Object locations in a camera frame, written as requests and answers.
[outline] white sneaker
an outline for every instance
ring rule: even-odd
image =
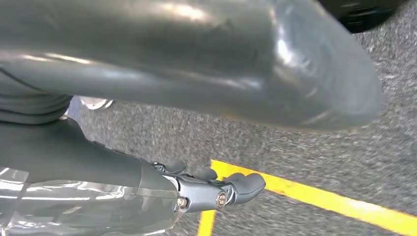
[[[113,103],[113,100],[94,97],[80,97],[81,104],[90,110],[97,110],[99,108],[108,108]]]

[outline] yellow line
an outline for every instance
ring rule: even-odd
[[[393,231],[401,235],[417,236],[417,217],[413,215],[387,209],[371,203],[350,199],[335,193],[327,192],[325,190],[310,187],[297,182],[292,182],[283,178],[260,173],[243,167],[231,165],[221,161],[212,160],[211,168],[214,169],[220,177],[227,177],[236,172],[243,173],[244,175],[258,173],[264,177],[265,182],[267,183],[265,189],[272,192],[326,210],[331,210],[351,218],[368,222],[370,224],[377,225],[381,228]],[[204,217],[205,219],[208,219],[207,223],[212,227],[214,213],[211,214],[211,219],[209,218],[209,214],[204,214]],[[211,229],[211,227],[208,228],[207,226],[204,226],[203,230],[206,231]],[[210,234],[198,234],[198,236],[210,236]]]
[[[211,236],[213,231],[214,219],[216,217],[215,210],[201,212],[200,225],[198,227],[198,236]]]

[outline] gray rubber suit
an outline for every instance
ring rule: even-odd
[[[218,192],[196,194],[204,186],[228,205],[265,186],[90,142],[62,118],[73,95],[322,131],[381,109],[368,55],[313,0],[0,0],[0,19],[1,235],[162,232],[182,212],[223,207]]]

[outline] floor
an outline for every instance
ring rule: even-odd
[[[216,159],[352,199],[417,215],[417,2],[382,27],[356,35],[377,64],[385,111],[366,128],[287,132],[194,112],[115,102],[81,108],[85,134],[149,161],[183,159],[190,172]],[[193,236],[199,214],[166,235]],[[214,236],[390,236],[378,226],[265,191],[218,212]]]

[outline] clear plastic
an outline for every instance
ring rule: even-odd
[[[28,184],[28,173],[0,170],[2,236],[144,236],[163,233],[181,216],[176,198],[152,190],[72,180]]]

